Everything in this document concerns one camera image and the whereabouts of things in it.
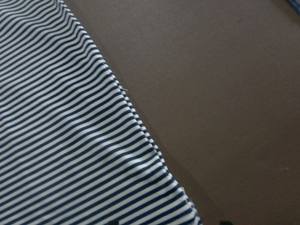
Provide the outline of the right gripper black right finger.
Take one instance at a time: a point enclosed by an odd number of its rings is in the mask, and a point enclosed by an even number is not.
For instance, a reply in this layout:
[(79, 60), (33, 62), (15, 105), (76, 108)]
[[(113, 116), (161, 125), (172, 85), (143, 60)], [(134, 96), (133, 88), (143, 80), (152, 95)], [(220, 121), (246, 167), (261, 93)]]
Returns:
[(220, 225), (231, 225), (230, 221), (220, 221)]

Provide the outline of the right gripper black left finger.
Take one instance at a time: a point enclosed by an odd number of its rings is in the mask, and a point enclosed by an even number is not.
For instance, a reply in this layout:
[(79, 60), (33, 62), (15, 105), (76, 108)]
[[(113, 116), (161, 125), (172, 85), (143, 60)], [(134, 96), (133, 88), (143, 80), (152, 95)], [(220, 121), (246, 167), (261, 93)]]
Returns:
[(119, 225), (119, 221), (111, 221), (110, 225)]

